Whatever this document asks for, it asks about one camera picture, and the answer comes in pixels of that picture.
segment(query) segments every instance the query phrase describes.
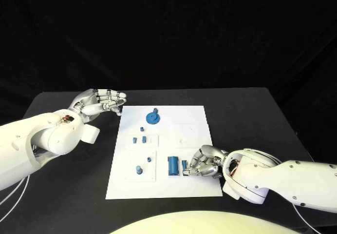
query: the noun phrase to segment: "black background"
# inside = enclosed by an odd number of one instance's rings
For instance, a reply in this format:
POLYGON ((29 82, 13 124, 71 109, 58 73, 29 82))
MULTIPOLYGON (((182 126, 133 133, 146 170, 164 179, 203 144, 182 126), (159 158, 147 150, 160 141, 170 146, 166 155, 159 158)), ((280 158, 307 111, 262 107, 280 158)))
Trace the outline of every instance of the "black background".
POLYGON ((43 91, 267 87, 313 158, 336 163, 334 6, 2 1, 0 123, 43 91))

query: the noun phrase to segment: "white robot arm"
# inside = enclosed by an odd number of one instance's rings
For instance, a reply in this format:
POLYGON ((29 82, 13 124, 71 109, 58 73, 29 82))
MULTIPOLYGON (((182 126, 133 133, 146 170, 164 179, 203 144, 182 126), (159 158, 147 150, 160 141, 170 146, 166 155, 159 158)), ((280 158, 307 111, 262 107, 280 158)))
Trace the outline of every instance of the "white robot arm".
POLYGON ((79 140, 94 144, 100 129, 87 123, 107 111, 120 112, 127 95, 113 90, 82 92, 68 110, 45 113, 0 127, 0 190, 19 182, 59 155, 69 153, 79 140))
POLYGON ((225 177, 223 192, 236 200, 262 204, 270 189, 294 205, 337 213, 337 166, 287 161, 252 149, 232 153, 211 145, 196 152, 183 172, 193 176, 225 177))

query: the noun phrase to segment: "white paper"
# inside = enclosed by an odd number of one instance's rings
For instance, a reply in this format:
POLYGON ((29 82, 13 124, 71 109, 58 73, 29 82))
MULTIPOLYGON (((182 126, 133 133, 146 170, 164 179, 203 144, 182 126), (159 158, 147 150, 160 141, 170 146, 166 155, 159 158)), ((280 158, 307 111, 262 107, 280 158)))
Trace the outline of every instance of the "white paper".
POLYGON ((107 199, 222 196, 218 179, 183 176, 182 160, 190 163, 203 144, 212 145, 203 106, 124 106, 107 199), (154 108, 159 109, 160 122, 151 125, 146 122, 146 115, 154 108), (141 142, 141 136, 153 139, 149 147, 141 142), (146 161, 146 155, 153 152, 156 167, 146 161), (179 157, 180 175, 169 176, 169 156, 179 157), (143 164, 141 175, 137 174, 136 164, 143 164))

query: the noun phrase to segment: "white cable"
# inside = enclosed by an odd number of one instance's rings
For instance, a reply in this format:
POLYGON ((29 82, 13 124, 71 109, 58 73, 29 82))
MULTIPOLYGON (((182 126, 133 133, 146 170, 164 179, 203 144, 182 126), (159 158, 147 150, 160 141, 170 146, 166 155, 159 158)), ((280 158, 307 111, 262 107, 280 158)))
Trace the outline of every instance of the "white cable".
POLYGON ((5 220, 5 218, 7 217, 7 215, 10 214, 10 212, 13 211, 13 209, 16 208, 16 205, 18 205, 18 203, 19 203, 22 197, 23 197, 23 193, 25 193, 25 191, 26 191, 26 187, 28 187, 28 184, 29 184, 29 177, 31 177, 31 175, 28 176, 26 185, 25 185, 25 188, 23 188, 22 195, 20 195, 20 197, 19 197, 19 199, 18 199, 18 202, 16 202, 15 206, 12 207, 12 209, 10 209, 9 213, 6 214, 6 216, 2 218, 0 223, 2 223, 2 221, 5 220))
POLYGON ((12 193, 9 194, 9 196, 6 197, 6 199, 0 202, 0 205, 2 205, 2 203, 6 202, 6 200, 10 198, 10 196, 13 195, 13 193, 18 191, 18 189, 19 189, 19 187, 20 187, 23 181, 25 181, 25 179, 26 179, 26 178, 22 179, 22 181, 20 181, 19 185, 16 186, 15 190, 12 191, 12 193))
POLYGON ((293 206, 294 206, 294 209, 295 209, 297 214, 298 214, 298 216, 301 217, 303 221, 307 223, 307 225, 311 227, 311 229, 313 229, 319 234, 321 234, 321 232, 308 224, 308 222, 307 222, 306 219, 303 218, 303 216, 301 216, 301 214, 300 214, 300 212, 298 212, 297 207, 295 207, 294 204, 293 204, 293 206))

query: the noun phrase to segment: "table surface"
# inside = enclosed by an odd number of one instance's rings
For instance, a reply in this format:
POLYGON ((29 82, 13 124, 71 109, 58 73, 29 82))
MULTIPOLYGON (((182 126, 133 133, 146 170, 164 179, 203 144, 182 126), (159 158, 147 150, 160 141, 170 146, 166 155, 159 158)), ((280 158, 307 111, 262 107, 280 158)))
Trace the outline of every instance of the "table surface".
MULTIPOLYGON (((311 158, 265 88, 124 91, 127 105, 203 105, 213 145, 226 151, 254 148, 281 161, 311 158)), ((67 109, 79 92, 42 93, 25 118, 67 109)), ((304 227, 291 203, 270 191, 265 203, 223 197, 105 200, 120 117, 103 113, 91 123, 101 129, 94 145, 54 159, 32 174, 22 201, 0 224, 7 233, 110 233, 127 224, 179 211, 226 211, 262 218, 290 228, 304 227)), ((6 196, 13 188, 2 191, 6 196)), ((2 205, 0 217, 18 192, 2 205)), ((313 226, 337 223, 337 214, 298 208, 313 226)))

